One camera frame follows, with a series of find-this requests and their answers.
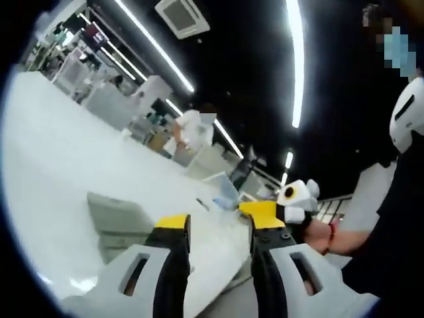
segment blue face mask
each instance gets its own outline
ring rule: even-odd
[[[409,47],[408,35],[402,34],[398,26],[392,28],[391,34],[384,35],[384,60],[392,68],[400,70],[400,76],[407,78],[417,73],[417,53]]]
[[[205,125],[212,125],[216,118],[217,114],[200,114],[200,120]]]

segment hand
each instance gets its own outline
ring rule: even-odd
[[[187,147],[187,144],[184,141],[177,142],[177,149],[178,150],[185,149],[186,147]]]
[[[330,237],[330,226],[314,219],[306,228],[304,240],[311,248],[322,254],[329,248]]]

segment white table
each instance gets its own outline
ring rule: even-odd
[[[16,235],[34,271],[63,299],[93,287],[104,267],[89,216],[88,191],[136,202],[153,221],[192,215],[194,272],[185,316],[195,317],[248,256],[248,229],[207,212],[208,185],[116,131],[39,73],[11,83],[3,126],[5,195]]]

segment air conditioner unit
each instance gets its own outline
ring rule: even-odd
[[[154,8],[180,40],[211,29],[193,0],[161,0]]]

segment fluorescent light strip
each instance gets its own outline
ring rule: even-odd
[[[294,48],[294,105],[293,121],[294,128],[299,128],[303,103],[303,89],[305,85],[305,52],[303,43],[302,19],[300,15],[299,3],[297,0],[286,0],[288,10],[288,20],[291,34],[293,36]]]
[[[284,172],[283,173],[283,177],[281,178],[281,185],[282,186],[285,186],[286,185],[287,177],[288,177],[287,172]]]
[[[142,72],[140,72],[140,70],[136,68],[135,65],[131,63],[130,60],[124,54],[122,54],[121,51],[118,50],[118,48],[113,45],[111,41],[107,41],[107,43],[134,70],[134,72],[136,72],[143,80],[147,80],[147,77]]]
[[[188,79],[181,73],[181,71],[177,68],[175,63],[171,60],[169,55],[165,53],[162,47],[156,42],[156,40],[150,35],[150,33],[146,30],[144,26],[140,23],[140,21],[137,20],[137,18],[131,13],[131,11],[128,9],[126,5],[121,0],[115,0],[115,2],[118,4],[118,6],[128,15],[128,18],[140,29],[140,31],[144,34],[145,37],[150,41],[150,43],[153,44],[155,49],[159,52],[160,55],[165,59],[165,61],[168,63],[168,65],[173,69],[173,71],[177,74],[177,76],[181,79],[184,86],[187,88],[187,90],[191,93],[194,92],[194,87]]]
[[[78,16],[84,19],[86,23],[91,24],[90,20],[82,13],[80,13]],[[96,26],[96,28],[99,29],[100,33],[105,38],[108,38],[107,35],[103,32],[103,30],[100,28],[100,26],[96,22],[93,22],[93,24]],[[120,50],[118,50],[118,48],[111,41],[108,40],[107,43],[134,70],[134,72],[136,72],[144,81],[147,80],[147,77],[138,68],[136,68],[136,66],[133,63],[131,63],[131,61]]]
[[[91,21],[85,16],[85,15],[83,15],[82,13],[80,13],[79,15],[78,15],[81,19],[83,19],[88,25],[90,25],[91,24]]]
[[[286,158],[286,168],[290,169],[290,167],[292,166],[292,161],[293,161],[293,154],[291,152],[287,153],[287,158]]]
[[[172,103],[169,99],[166,99],[165,102],[168,103],[168,105],[179,115],[182,116],[183,112],[180,111],[180,109],[178,107],[175,106],[174,103]]]
[[[119,63],[118,60],[112,56],[112,54],[110,54],[108,51],[106,51],[105,48],[100,48],[100,50],[103,53],[105,53],[108,58],[110,58],[112,61],[114,61],[114,63],[116,65],[118,65],[118,67],[120,69],[122,69],[122,71],[124,71],[124,73],[126,73],[126,75],[128,75],[133,81],[135,81],[135,76],[133,76],[126,68],[124,68],[124,66],[121,63]]]
[[[215,119],[214,124],[219,129],[219,131],[221,131],[221,134],[223,134],[223,136],[225,137],[225,139],[227,139],[228,143],[230,144],[230,146],[232,146],[232,148],[236,152],[237,156],[239,156],[240,159],[243,159],[244,156],[242,155],[240,149],[237,148],[236,144],[231,139],[231,137],[228,135],[228,133],[225,131],[224,127],[221,125],[221,123],[218,121],[218,119]]]

